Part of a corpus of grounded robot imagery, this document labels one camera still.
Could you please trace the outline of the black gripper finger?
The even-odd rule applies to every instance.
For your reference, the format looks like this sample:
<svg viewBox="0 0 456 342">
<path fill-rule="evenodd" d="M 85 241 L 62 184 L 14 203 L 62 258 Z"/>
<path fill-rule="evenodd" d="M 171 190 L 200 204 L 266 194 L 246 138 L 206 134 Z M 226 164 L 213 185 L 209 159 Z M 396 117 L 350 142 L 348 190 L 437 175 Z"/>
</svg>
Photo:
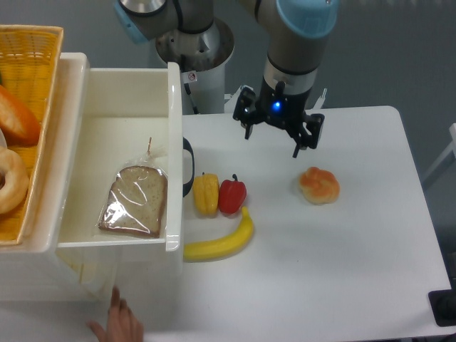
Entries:
<svg viewBox="0 0 456 342">
<path fill-rule="evenodd" d="M 233 112 L 233 119 L 239 121 L 244 128 L 244 139 L 248 140 L 252 134 L 253 126 L 264 122 L 264 114 L 257 110 L 257 97 L 255 92 L 248 87 L 241 89 Z"/>
<path fill-rule="evenodd" d="M 296 144 L 293 158 L 297 158 L 300 150 L 317 148 L 324 120 L 325 116 L 321 113 L 311 115 L 302 113 L 300 118 L 296 117 L 291 120 L 287 127 L 287 133 Z"/>
</svg>

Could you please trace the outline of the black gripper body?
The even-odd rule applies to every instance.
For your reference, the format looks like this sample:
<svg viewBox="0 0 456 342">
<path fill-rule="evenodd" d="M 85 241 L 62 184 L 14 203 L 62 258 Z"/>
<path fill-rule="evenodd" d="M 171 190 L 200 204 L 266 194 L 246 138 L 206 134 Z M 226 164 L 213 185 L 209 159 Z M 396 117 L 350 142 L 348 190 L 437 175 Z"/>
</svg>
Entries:
<svg viewBox="0 0 456 342">
<path fill-rule="evenodd" d="M 316 69 L 300 74 L 283 71 L 268 60 L 261 90 L 256 97 L 256 109 L 264 114 L 264 123 L 287 130 L 293 118 L 300 118 L 305 113 L 316 74 Z"/>
</svg>

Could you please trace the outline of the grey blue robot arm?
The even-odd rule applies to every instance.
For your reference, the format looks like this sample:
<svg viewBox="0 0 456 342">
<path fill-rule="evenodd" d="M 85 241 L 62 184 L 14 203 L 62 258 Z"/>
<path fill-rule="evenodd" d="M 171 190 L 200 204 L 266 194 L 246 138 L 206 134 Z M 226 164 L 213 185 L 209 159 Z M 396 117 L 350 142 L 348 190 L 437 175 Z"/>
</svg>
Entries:
<svg viewBox="0 0 456 342">
<path fill-rule="evenodd" d="M 339 3 L 243 1 L 242 6 L 268 33 L 269 47 L 260 91 L 240 92 L 234 119 L 246 135 L 255 125 L 266 123 L 286 131 L 295 151 L 316 148 L 324 116 L 306 114 L 305 105 Z M 189 76 L 222 66 L 234 50 L 232 32 L 214 15 L 212 1 L 115 1 L 114 9 L 132 41 L 153 41 L 162 61 L 180 67 L 191 101 L 197 91 Z"/>
</svg>

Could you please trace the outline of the human hand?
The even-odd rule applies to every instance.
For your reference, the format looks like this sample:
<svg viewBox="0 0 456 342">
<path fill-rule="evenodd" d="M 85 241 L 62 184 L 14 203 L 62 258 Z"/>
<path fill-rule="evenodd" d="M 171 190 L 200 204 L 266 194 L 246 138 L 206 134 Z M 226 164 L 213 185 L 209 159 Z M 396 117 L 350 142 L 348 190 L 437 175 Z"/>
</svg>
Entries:
<svg viewBox="0 0 456 342">
<path fill-rule="evenodd" d="M 86 326 L 98 341 L 144 341 L 143 324 L 136 318 L 125 299 L 120 297 L 117 286 L 112 288 L 106 327 L 96 321 L 88 321 Z"/>
</svg>

